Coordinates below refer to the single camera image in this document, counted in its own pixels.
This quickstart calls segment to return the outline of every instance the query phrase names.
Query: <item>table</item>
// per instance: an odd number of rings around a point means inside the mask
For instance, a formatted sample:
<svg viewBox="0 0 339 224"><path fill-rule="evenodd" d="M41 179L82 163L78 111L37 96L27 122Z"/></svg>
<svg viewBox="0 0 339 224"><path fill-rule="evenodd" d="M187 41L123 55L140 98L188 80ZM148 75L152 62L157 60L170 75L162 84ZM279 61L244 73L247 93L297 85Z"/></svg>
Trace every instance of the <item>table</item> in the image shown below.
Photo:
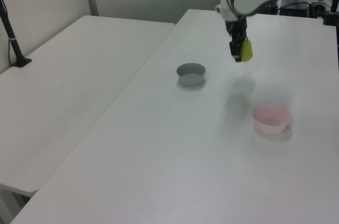
<svg viewBox="0 0 339 224"><path fill-rule="evenodd" d="M174 27L85 16L0 76L0 187L32 196Z"/></svg>
<svg viewBox="0 0 339 224"><path fill-rule="evenodd" d="M235 63L220 15L188 10L13 224L335 223L335 28L256 15L248 36L254 57ZM203 85L177 83L185 62ZM293 118L272 137L251 117L269 102Z"/></svg>

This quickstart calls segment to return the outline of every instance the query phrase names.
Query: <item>gray bowl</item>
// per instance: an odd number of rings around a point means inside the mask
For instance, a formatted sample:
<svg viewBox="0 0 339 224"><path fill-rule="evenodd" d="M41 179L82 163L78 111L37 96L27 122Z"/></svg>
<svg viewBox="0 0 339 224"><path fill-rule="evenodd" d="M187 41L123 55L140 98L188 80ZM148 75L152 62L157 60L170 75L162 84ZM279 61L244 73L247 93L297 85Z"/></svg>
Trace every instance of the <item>gray bowl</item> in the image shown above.
<svg viewBox="0 0 339 224"><path fill-rule="evenodd" d="M200 85L205 76L206 68L201 64L183 64L176 69L179 82L186 86Z"/></svg>

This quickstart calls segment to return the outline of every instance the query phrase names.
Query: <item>yellow object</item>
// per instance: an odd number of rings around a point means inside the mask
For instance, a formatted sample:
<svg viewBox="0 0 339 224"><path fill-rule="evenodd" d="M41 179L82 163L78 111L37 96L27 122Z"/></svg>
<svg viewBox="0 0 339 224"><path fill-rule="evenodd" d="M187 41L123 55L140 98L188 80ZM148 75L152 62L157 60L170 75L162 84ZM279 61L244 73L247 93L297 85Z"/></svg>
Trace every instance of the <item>yellow object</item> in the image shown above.
<svg viewBox="0 0 339 224"><path fill-rule="evenodd" d="M242 61L249 61L253 57L252 44L249 40L244 40L240 48L240 57Z"/></svg>

